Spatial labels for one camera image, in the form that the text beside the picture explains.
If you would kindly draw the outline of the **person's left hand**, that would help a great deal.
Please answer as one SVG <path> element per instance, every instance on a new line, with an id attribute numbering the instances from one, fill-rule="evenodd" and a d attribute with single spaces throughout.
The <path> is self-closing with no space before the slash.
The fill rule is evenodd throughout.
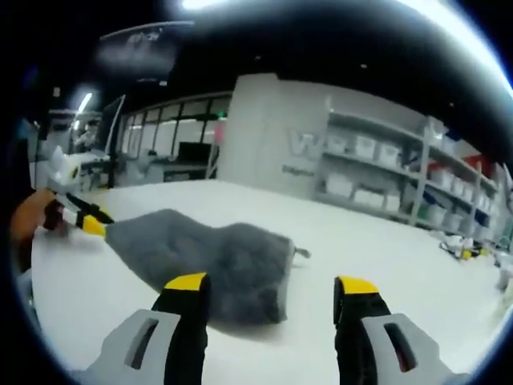
<path id="1" fill-rule="evenodd" d="M 10 220 L 10 235 L 14 241 L 25 241 L 43 225 L 45 208 L 55 200 L 55 194 L 47 189 L 38 189 L 30 194 L 14 211 Z"/>

